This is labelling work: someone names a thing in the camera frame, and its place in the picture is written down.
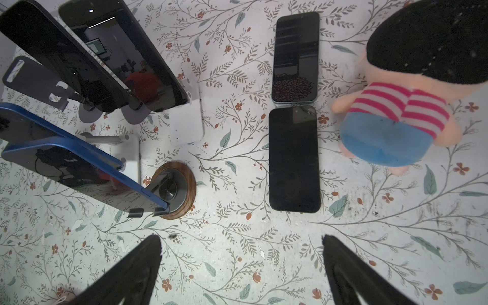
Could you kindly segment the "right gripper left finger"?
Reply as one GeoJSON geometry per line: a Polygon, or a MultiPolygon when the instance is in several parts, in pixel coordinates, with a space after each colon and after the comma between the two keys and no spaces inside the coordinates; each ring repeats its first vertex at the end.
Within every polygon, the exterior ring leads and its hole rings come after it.
{"type": "Polygon", "coordinates": [[[161,264],[161,238],[148,236],[67,304],[149,304],[161,264]]]}

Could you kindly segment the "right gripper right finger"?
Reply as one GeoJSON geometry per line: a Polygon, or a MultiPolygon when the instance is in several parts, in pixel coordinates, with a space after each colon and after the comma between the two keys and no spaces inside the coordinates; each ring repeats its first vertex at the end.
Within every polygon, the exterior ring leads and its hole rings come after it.
{"type": "Polygon", "coordinates": [[[325,272],[336,304],[413,304],[332,235],[322,238],[325,272]]]}

